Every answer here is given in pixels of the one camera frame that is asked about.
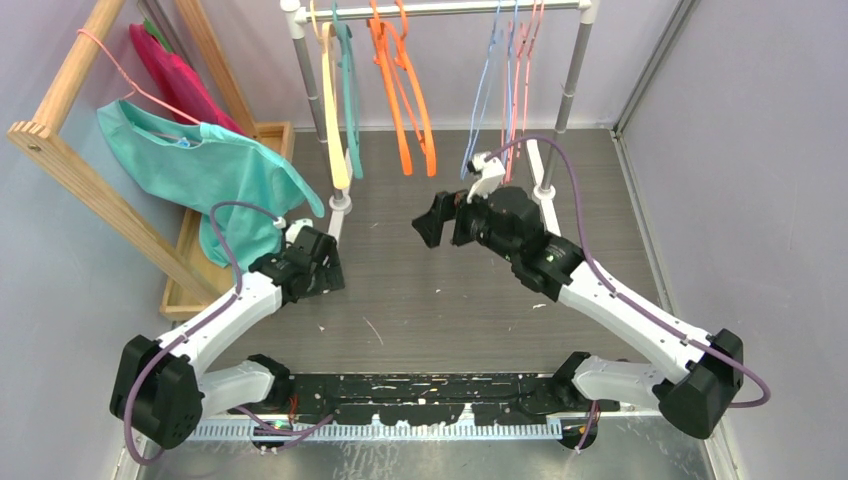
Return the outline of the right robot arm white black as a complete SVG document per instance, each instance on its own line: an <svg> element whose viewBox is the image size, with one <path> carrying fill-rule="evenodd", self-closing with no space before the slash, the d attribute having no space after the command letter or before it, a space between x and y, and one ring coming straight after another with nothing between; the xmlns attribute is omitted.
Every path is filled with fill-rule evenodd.
<svg viewBox="0 0 848 480"><path fill-rule="evenodd" d="M655 409L693 438L712 435L744 381L744 347L736 334L711 334L636 294L578 245L547 231L539 206L519 187L485 198L468 190L440 192L411 225L435 248L447 222L454 224L453 245L488 248L509 262L523 286L588 316L644 356L638 364L572 354L554 386L562 407L618 401Z"/></svg>

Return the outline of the pink wire hanger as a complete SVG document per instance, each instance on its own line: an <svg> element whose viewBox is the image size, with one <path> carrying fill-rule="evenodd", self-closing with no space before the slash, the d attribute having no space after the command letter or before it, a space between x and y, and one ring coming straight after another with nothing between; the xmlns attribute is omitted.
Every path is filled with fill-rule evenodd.
<svg viewBox="0 0 848 480"><path fill-rule="evenodd" d="M521 80L521 89L516 89L513 94L512 113L514 122L510 130L510 140L523 136L527 130L533 51L543 23L544 15L545 2L534 1L529 22L526 25L520 25L522 37L521 44L517 51L517 67L513 77L515 81Z"/></svg>
<svg viewBox="0 0 848 480"><path fill-rule="evenodd" d="M519 74L522 68L524 50L529 41L530 29L534 25L539 2L533 1L529 19L520 18L518 8L514 8L508 36L506 63L506 91L504 97L505 124L502 140L509 143L514 140L517 131Z"/></svg>

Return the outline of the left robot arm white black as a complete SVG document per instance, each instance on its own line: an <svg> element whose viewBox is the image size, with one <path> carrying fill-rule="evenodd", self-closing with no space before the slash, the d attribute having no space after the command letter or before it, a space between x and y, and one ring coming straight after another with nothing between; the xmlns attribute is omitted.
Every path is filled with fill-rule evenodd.
<svg viewBox="0 0 848 480"><path fill-rule="evenodd" d="M290 371L263 354L235 367L210 365L260 320L302 299L344 287L337 239L295 226L277 253L257 258L238 282L179 327L123 348L109 411L164 449L183 443L205 418L237 407L269 413L294 396Z"/></svg>

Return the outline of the teal plastic hanger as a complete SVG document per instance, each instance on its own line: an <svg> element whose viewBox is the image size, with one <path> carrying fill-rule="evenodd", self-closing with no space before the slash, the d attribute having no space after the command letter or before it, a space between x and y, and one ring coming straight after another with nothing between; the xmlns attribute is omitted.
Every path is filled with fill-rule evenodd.
<svg viewBox="0 0 848 480"><path fill-rule="evenodd" d="M332 2L331 13L332 26L336 31L342 53L340 67L348 153L351 160L352 176L360 180L364 177L364 171L361 160L360 95L352 44L353 34L348 24L340 19L336 1Z"/></svg>

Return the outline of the blue wire hanger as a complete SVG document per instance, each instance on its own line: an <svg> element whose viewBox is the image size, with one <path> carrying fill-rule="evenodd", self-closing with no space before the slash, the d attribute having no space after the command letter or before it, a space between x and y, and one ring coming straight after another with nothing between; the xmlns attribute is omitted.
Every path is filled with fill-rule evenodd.
<svg viewBox="0 0 848 480"><path fill-rule="evenodd" d="M478 86L475 93L471 118L469 122L466 147L460 164L459 178L461 180L465 179L466 174L468 172L467 166L473 156L474 147L476 145L476 139L479 136L480 122L483 119L483 115L486 109L487 95L483 93L483 89L487 82L488 69L492 52L497 43L496 37L502 5L503 3L501 1L498 1L493 14L490 36L486 47L486 57L483 63L483 67L478 81Z"/></svg>
<svg viewBox="0 0 848 480"><path fill-rule="evenodd" d="M518 1L515 2L513 7L512 17L508 23L509 30L505 34L506 40L506 49L505 49L505 70L504 70L504 94L503 94L503 116L502 116L502 130L501 130L501 144L504 145L509 140L509 134L507 130L512 124L513 113L512 113L512 98L513 98L513 60L514 60L514 48L515 48L515 34L516 29L519 24L519 6Z"/></svg>

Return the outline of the beige plastic hanger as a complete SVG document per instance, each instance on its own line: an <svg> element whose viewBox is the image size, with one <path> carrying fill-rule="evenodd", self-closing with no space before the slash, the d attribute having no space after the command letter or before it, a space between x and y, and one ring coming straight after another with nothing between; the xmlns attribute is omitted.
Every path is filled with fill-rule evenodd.
<svg viewBox="0 0 848 480"><path fill-rule="evenodd" d="M336 88L336 55L335 55L335 27L331 22L319 23L315 2L309 2L310 21L317 41L321 47L321 77L322 93L324 97L324 125L327 137L329 154L329 165L332 183L335 189L344 190L350 186L346 156L342 146Z"/></svg>

